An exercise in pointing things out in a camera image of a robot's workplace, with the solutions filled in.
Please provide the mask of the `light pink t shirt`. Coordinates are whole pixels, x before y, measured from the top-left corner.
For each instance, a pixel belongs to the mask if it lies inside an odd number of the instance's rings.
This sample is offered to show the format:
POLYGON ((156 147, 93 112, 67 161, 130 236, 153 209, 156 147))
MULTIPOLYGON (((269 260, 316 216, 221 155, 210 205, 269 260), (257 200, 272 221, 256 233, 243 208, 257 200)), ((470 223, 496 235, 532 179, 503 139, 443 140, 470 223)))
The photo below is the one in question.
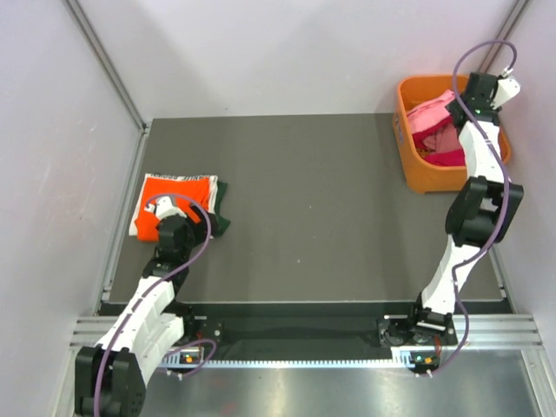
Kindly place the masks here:
POLYGON ((420 134, 437 128, 451 121, 447 105, 455 98, 452 90, 447 89, 434 99, 425 101, 407 113, 407 120, 412 134, 420 134))

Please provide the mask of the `magenta t shirt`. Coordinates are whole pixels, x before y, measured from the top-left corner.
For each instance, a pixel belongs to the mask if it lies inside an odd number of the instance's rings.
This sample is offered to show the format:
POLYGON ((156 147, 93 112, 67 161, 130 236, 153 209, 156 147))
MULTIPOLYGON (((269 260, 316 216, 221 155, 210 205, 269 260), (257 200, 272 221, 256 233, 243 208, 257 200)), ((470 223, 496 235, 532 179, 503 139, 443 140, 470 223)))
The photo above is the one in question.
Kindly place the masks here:
POLYGON ((457 129, 447 124, 413 135, 418 153, 428 163, 440 167, 464 167, 465 155, 457 129))

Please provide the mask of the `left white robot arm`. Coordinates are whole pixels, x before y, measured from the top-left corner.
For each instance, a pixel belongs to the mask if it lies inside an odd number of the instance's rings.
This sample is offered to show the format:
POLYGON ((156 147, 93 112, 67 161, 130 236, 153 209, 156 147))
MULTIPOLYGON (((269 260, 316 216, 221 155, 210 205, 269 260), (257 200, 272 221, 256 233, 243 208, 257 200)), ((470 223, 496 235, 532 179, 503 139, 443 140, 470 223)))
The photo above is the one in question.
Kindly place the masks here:
POLYGON ((74 410, 78 416, 137 416, 149 381, 176 344, 195 337, 195 321, 168 312, 212 233, 209 213, 165 215, 156 226, 158 242, 135 293, 123 312, 94 345, 75 358, 74 410))

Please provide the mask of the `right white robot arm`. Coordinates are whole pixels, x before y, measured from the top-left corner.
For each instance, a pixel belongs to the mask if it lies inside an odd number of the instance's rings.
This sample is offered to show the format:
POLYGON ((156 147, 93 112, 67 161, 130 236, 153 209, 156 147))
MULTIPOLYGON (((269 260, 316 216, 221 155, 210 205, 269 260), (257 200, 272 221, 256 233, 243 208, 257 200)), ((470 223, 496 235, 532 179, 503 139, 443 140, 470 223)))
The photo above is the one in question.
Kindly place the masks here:
POLYGON ((405 323, 415 343, 447 333, 467 277, 503 239, 523 199, 524 189, 511 182, 498 142, 501 107, 519 92, 519 83, 508 73, 473 73, 463 94, 447 107, 464 152, 467 180, 447 213, 444 255, 405 323))

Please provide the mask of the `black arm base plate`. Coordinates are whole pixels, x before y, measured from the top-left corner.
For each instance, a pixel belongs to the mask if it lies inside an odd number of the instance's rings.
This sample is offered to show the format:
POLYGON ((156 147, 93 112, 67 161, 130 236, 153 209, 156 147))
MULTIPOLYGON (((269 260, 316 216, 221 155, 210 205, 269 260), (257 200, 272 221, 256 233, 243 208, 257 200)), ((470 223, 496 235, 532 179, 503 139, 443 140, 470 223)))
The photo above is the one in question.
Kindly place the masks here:
POLYGON ((189 333, 216 340, 221 361, 384 359, 378 321, 406 315, 408 301, 193 303, 167 312, 188 317, 189 333))

